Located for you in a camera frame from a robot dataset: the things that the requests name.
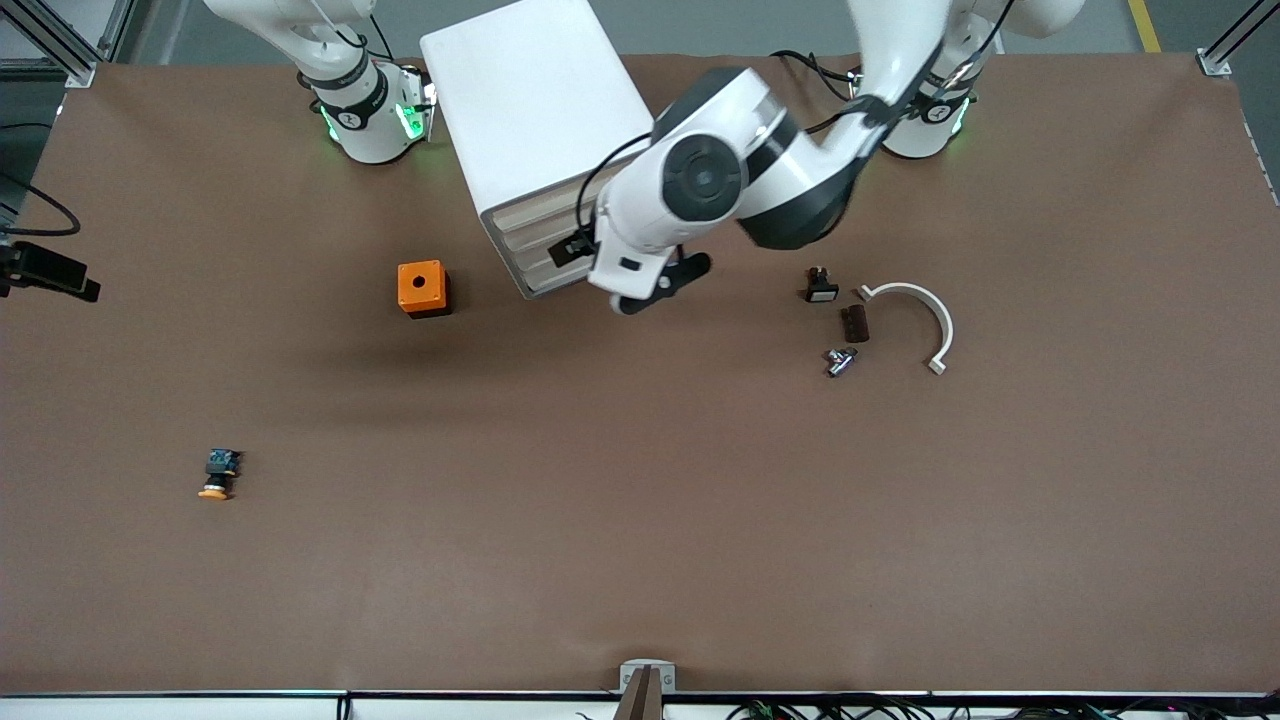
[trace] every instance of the metal post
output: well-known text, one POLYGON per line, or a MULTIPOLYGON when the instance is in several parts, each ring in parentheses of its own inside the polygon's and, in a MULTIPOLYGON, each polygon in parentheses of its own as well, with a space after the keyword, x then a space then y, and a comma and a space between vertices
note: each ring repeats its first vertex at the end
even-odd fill
POLYGON ((93 82, 93 67, 102 55, 44 0, 0 0, 0 14, 67 72, 67 87, 93 82))
POLYGON ((1235 53, 1235 49, 1240 46, 1242 42, 1253 35, 1253 31, 1262 27, 1262 23, 1271 19, 1271 15, 1280 10, 1280 0, 1254 0, 1253 5, 1240 15, 1240 19, 1235 20, 1222 37, 1219 37, 1213 45, 1207 49, 1201 47, 1196 51, 1196 58, 1199 60, 1201 69, 1204 74, 1211 77, 1222 77, 1231 74, 1231 65, 1228 64, 1226 59, 1235 53))

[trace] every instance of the brown tabletop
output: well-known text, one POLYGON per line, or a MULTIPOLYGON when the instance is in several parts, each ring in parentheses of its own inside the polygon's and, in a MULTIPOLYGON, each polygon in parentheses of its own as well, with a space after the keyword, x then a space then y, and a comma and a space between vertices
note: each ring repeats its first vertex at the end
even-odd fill
MULTIPOLYGON (((627 64, 660 109, 728 61, 627 64)), ((1280 213, 1229 81, 997 58, 832 237, 726 225, 621 318, 520 297, 447 132, 357 165, 293 74, 68 96, 36 181, 104 290, 0 301, 0 689, 595 688, 632 656, 690 689, 1276 684, 1280 213), (460 307, 412 322, 428 258, 460 307), (814 264, 840 302, 797 297, 814 264), (897 281, 951 307, 950 369, 893 296, 826 378, 837 307, 897 281), (196 498, 210 447, 246 452, 232 502, 196 498)))

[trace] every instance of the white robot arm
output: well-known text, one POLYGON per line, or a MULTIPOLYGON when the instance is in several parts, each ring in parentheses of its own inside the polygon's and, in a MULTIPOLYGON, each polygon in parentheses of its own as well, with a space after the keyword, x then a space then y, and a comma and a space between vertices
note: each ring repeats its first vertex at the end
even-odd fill
MULTIPOLYGON (((929 104, 952 101, 956 92, 968 97, 989 51, 983 46, 975 54, 993 26, 986 15, 997 18, 1009 6, 1005 0, 847 3, 863 50, 863 82, 822 145, 796 126, 754 70, 717 68, 658 117, 652 145, 604 186, 591 223, 595 256, 588 279, 613 293, 616 310, 637 313, 705 274, 705 254, 685 256, 681 249, 672 255, 728 218, 767 249, 795 250, 824 237, 844 215, 867 160, 902 127, 900 120, 929 120, 929 104)), ((1041 10, 1021 18, 1028 29, 1053 32, 1083 0, 1014 4, 1041 10)), ((942 149, 959 129, 952 126, 927 154, 942 149)), ((933 127, 927 129, 922 135, 933 142, 933 127)), ((910 136, 900 145, 908 155, 922 142, 910 136)))
POLYGON ((329 135, 360 163, 388 163, 422 140, 434 88, 416 68, 375 60, 349 38, 375 0, 205 0, 209 9, 284 53, 320 99, 329 135))

